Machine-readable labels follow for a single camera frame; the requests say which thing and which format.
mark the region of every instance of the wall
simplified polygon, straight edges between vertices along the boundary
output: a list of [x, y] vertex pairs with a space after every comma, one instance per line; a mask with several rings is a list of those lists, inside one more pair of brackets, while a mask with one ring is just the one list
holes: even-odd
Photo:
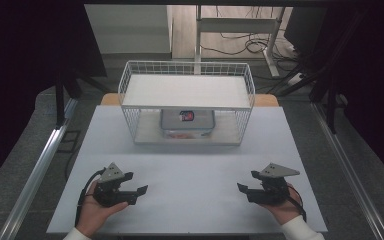
[[171, 52], [171, 6], [85, 8], [101, 54]]

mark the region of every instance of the shelf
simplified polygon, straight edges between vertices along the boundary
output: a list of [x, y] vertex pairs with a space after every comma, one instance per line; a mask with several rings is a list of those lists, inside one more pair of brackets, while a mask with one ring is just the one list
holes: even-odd
[[249, 110], [243, 76], [132, 74], [122, 103], [135, 108]]

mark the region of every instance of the white sleeve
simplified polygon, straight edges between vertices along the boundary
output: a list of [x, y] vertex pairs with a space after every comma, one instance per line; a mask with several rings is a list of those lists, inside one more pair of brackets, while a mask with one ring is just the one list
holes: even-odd
[[281, 226], [288, 240], [324, 240], [321, 233], [313, 231], [302, 216], [298, 216]]
[[65, 236], [64, 240], [91, 240], [83, 235], [77, 228], [71, 229], [71, 231]]

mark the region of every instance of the white table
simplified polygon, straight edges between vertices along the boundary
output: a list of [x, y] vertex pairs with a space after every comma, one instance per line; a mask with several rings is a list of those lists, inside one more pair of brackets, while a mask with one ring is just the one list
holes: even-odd
[[240, 146], [135, 145], [117, 106], [98, 106], [47, 230], [74, 225], [79, 193], [97, 170], [115, 162], [134, 172], [121, 190], [149, 185], [136, 205], [111, 216], [100, 233], [112, 235], [252, 235], [279, 233], [271, 214], [249, 203], [237, 184], [261, 188], [251, 171], [270, 162], [301, 172], [287, 177], [300, 192], [308, 224], [327, 231], [281, 107], [256, 107]]

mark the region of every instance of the small box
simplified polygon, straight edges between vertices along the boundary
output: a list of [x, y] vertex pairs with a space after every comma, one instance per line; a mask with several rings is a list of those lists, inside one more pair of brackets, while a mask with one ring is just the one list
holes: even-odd
[[161, 110], [161, 129], [163, 129], [164, 138], [208, 138], [214, 127], [213, 110]]

